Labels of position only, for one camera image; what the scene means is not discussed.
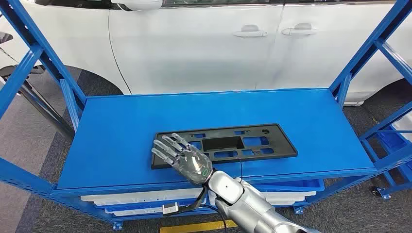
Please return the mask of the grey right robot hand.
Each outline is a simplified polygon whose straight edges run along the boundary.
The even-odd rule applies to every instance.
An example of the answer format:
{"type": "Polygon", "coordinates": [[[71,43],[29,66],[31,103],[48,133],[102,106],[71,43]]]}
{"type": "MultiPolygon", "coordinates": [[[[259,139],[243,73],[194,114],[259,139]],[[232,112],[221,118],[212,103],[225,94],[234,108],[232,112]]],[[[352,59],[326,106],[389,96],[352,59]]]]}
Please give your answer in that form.
{"type": "Polygon", "coordinates": [[[176,133],[153,141],[151,152],[194,185],[205,184],[213,173],[212,162],[197,147],[176,133]]]}

